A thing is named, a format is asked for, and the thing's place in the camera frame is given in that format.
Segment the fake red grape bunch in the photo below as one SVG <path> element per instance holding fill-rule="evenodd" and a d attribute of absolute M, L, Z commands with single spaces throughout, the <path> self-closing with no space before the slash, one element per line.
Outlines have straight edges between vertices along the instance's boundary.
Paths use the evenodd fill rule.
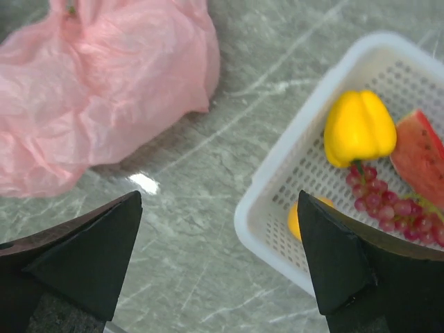
<path fill-rule="evenodd" d="M 345 181 L 355 198 L 355 209 L 378 221 L 381 230 L 398 232 L 424 245 L 443 246 L 443 213 L 424 198 L 389 190 L 372 166 L 353 164 Z"/>

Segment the fake watermelon slice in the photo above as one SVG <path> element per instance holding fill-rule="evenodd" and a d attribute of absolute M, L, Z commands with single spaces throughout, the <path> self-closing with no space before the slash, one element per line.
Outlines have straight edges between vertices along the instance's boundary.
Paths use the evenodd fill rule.
<path fill-rule="evenodd" d="M 396 124 L 390 159 L 398 175 L 420 196 L 443 209 L 443 143 L 417 109 Z"/>

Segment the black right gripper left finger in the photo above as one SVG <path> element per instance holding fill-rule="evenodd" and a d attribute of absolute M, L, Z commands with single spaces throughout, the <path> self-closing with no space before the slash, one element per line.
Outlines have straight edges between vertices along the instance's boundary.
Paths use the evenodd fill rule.
<path fill-rule="evenodd" d="M 142 218 L 132 191 L 87 214 L 1 244 L 2 332 L 104 332 Z"/>

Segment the yellow fake bell pepper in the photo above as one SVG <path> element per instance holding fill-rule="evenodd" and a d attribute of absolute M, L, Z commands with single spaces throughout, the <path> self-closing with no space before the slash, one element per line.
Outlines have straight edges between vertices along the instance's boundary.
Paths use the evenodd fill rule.
<path fill-rule="evenodd" d="M 348 168 L 355 161 L 390 155 L 396 145 L 394 121 L 376 93 L 344 92 L 330 108 L 324 129 L 328 162 Z"/>

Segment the fake orange fruit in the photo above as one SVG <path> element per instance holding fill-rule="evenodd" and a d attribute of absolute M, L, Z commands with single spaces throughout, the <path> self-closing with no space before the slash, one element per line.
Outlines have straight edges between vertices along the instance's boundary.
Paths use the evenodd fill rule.
<path fill-rule="evenodd" d="M 324 197 L 317 197 L 318 200 L 325 203 L 326 205 L 330 207 L 334 207 L 334 203 Z M 302 241 L 301 233 L 300 233 L 300 226 L 299 226 L 299 219 L 298 219 L 298 201 L 296 201 L 291 209 L 289 210 L 288 219 L 287 219 L 287 225 L 289 228 L 289 231 L 291 234 L 299 241 Z"/>

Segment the pink plastic bag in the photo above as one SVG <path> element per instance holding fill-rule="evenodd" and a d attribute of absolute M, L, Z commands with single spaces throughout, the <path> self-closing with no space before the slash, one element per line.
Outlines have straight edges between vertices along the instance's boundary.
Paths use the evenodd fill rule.
<path fill-rule="evenodd" d="M 1 195 L 56 196 L 189 112 L 220 73 L 206 1 L 51 1 L 1 44 Z"/>

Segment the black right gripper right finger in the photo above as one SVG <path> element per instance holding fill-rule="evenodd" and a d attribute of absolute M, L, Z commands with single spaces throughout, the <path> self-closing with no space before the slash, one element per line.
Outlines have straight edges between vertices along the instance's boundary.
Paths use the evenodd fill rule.
<path fill-rule="evenodd" d="M 443 252 L 374 229 L 305 191 L 298 219 L 331 332 L 443 331 Z"/>

